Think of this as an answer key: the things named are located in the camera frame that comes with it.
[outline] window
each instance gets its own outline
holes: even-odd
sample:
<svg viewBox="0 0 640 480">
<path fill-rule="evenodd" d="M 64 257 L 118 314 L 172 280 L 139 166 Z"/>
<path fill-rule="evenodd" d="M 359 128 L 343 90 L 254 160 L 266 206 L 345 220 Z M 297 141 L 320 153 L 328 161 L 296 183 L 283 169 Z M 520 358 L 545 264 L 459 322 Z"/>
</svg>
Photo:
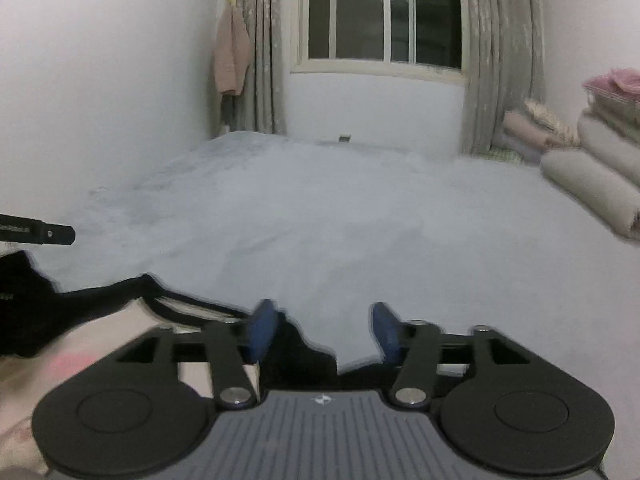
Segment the window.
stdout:
<svg viewBox="0 0 640 480">
<path fill-rule="evenodd" d="M 300 72 L 462 79 L 461 0 L 300 0 Z"/>
</svg>

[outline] gray curtain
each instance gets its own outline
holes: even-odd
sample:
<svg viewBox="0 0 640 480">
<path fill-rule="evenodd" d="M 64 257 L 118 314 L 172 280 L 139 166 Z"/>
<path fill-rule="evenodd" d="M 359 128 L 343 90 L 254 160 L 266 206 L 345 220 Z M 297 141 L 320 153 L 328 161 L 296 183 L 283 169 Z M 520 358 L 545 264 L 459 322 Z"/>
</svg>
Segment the gray curtain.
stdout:
<svg viewBox="0 0 640 480">
<path fill-rule="evenodd" d="M 468 0 L 463 153 L 485 153 L 506 110 L 544 100 L 541 0 Z"/>
<path fill-rule="evenodd" d="M 234 101 L 233 129 L 285 134 L 280 0 L 237 0 L 251 45 L 244 90 Z"/>
</svg>

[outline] stack of folded bedding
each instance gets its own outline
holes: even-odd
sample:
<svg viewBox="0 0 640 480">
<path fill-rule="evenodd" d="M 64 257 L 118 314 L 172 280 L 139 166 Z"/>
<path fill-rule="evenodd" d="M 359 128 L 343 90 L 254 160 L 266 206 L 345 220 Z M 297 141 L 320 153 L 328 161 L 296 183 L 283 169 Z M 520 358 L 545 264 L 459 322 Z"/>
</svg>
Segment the stack of folded bedding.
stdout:
<svg viewBox="0 0 640 480">
<path fill-rule="evenodd" d="M 517 152 L 525 161 L 540 163 L 543 153 L 552 148 L 579 146 L 578 133 L 544 105 L 527 100 L 522 110 L 510 110 L 504 115 L 502 130 L 494 145 Z"/>
<path fill-rule="evenodd" d="M 543 174 L 619 235 L 640 240 L 640 73 L 612 70 L 584 88 L 591 99 L 578 120 L 583 149 L 545 155 Z"/>
</svg>

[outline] window sill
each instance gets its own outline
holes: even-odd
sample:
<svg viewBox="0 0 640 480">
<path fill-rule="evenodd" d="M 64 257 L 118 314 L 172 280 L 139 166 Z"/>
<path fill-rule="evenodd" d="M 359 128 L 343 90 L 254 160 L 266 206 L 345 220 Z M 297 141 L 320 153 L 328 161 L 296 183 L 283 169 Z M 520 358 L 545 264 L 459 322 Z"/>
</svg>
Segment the window sill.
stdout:
<svg viewBox="0 0 640 480">
<path fill-rule="evenodd" d="M 384 63 L 382 61 L 359 59 L 305 59 L 294 65 L 291 72 L 386 75 L 423 81 L 436 81 L 457 86 L 464 86 L 466 84 L 466 77 L 460 70 L 431 65 Z"/>
</svg>

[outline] window pane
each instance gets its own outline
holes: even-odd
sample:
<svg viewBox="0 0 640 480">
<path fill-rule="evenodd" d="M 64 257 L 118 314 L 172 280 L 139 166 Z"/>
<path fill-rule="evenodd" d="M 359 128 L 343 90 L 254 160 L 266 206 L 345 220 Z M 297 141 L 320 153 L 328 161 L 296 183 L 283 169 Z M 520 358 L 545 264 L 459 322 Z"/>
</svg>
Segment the window pane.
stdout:
<svg viewBox="0 0 640 480">
<path fill-rule="evenodd" d="M 329 0 L 309 0 L 309 58 L 329 57 Z"/>
<path fill-rule="evenodd" d="M 460 68 L 460 0 L 415 0 L 417 63 Z"/>
<path fill-rule="evenodd" d="M 336 12 L 336 57 L 382 60 L 382 0 L 337 0 Z"/>
<path fill-rule="evenodd" d="M 391 0 L 391 61 L 409 61 L 409 0 Z"/>
</svg>

